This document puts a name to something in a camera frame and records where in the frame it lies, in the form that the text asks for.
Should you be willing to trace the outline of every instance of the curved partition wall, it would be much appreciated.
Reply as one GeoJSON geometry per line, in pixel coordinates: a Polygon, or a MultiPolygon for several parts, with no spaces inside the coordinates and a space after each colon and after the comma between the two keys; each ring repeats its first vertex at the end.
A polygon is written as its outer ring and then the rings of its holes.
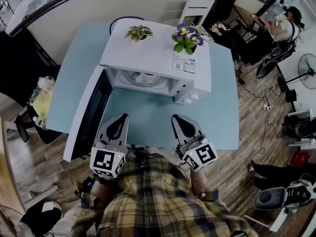
{"type": "Polygon", "coordinates": [[[43,49],[61,64],[78,27],[92,20],[114,20],[122,16],[139,16],[149,21],[177,25],[187,0],[56,0],[30,15],[50,11],[27,28],[43,49]]]}

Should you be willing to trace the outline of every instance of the yellow paper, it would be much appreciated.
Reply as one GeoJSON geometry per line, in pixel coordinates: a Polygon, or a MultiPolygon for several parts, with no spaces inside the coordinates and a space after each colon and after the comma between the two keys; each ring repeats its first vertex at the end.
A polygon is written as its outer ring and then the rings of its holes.
{"type": "Polygon", "coordinates": [[[52,95],[53,92],[45,92],[42,90],[32,104],[32,107],[38,114],[39,118],[43,121],[47,121],[47,114],[52,95]]]}

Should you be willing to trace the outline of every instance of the white marker cube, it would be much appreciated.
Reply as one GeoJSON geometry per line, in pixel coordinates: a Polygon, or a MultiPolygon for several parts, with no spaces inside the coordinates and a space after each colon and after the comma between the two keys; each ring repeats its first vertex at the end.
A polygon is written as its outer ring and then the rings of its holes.
{"type": "Polygon", "coordinates": [[[117,177],[124,163],[124,153],[100,148],[91,149],[90,168],[98,175],[117,177]]]}
{"type": "Polygon", "coordinates": [[[198,171],[217,159],[218,155],[212,142],[207,142],[187,151],[182,158],[193,171],[198,171]]]}

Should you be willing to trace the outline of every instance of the red object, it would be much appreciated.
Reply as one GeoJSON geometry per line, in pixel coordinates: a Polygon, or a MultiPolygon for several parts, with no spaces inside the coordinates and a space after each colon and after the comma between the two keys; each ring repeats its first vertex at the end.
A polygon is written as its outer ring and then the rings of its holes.
{"type": "Polygon", "coordinates": [[[293,154],[291,158],[291,166],[301,168],[305,163],[307,163],[309,155],[307,152],[297,151],[293,154]]]}

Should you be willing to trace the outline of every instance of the black hair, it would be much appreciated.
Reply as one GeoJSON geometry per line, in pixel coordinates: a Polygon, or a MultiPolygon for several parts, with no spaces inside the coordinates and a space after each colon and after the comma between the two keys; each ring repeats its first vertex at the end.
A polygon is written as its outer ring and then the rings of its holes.
{"type": "Polygon", "coordinates": [[[294,6],[291,6],[291,7],[287,10],[287,12],[288,12],[288,13],[289,13],[289,12],[292,12],[292,14],[293,14],[293,19],[294,19],[294,23],[295,23],[298,27],[304,29],[305,24],[302,23],[302,14],[301,14],[301,12],[299,11],[299,9],[296,8],[296,7],[294,7],[294,6]]]}

